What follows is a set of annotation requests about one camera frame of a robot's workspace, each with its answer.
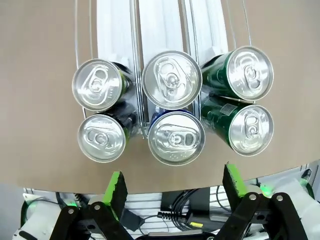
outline aluminum can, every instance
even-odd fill
[[[274,69],[261,50],[244,46],[216,56],[201,67],[203,84],[217,96],[255,101],[270,91]]]
[[[134,107],[119,102],[105,112],[86,118],[78,130],[78,144],[91,160],[109,163],[123,153],[138,124]]]
[[[111,108],[133,89],[132,79],[130,70],[122,64],[91,59],[73,76],[73,96],[85,109],[101,112]]]
[[[201,116],[206,127],[242,156],[261,153],[274,134],[271,114],[256,104],[211,95],[201,104]]]
[[[180,51],[165,51],[146,65],[142,72],[142,88],[148,99],[167,110],[183,109],[198,96],[202,86],[197,62]]]
[[[148,133],[153,156],[169,166],[182,166],[194,161],[206,141],[200,121],[185,110],[162,110],[154,114]]]

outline green can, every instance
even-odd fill
[[[270,91],[274,69],[261,50],[244,46],[216,56],[201,67],[203,84],[217,96],[255,101]]]
[[[257,104],[211,95],[201,104],[201,116],[207,128],[246,157],[266,149],[274,133],[271,114]]]

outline silver can top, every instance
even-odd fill
[[[229,130],[230,145],[242,156],[261,153],[274,134],[271,114],[262,106],[249,105],[233,118]]]
[[[109,109],[121,96],[122,78],[117,67],[109,61],[91,59],[82,64],[72,80],[75,100],[85,109]]]
[[[205,130],[192,114],[174,111],[160,116],[151,125],[148,145],[161,163],[182,166],[191,163],[202,152]]]
[[[82,152],[99,163],[116,160],[126,146],[126,136],[121,125],[103,114],[85,119],[79,127],[77,138]]]
[[[168,110],[182,109],[198,96],[202,86],[199,65],[180,51],[165,51],[146,65],[142,88],[156,106]]]
[[[262,51],[244,46],[231,54],[227,64],[227,78],[238,97],[255,101],[270,91],[274,82],[274,69]]]

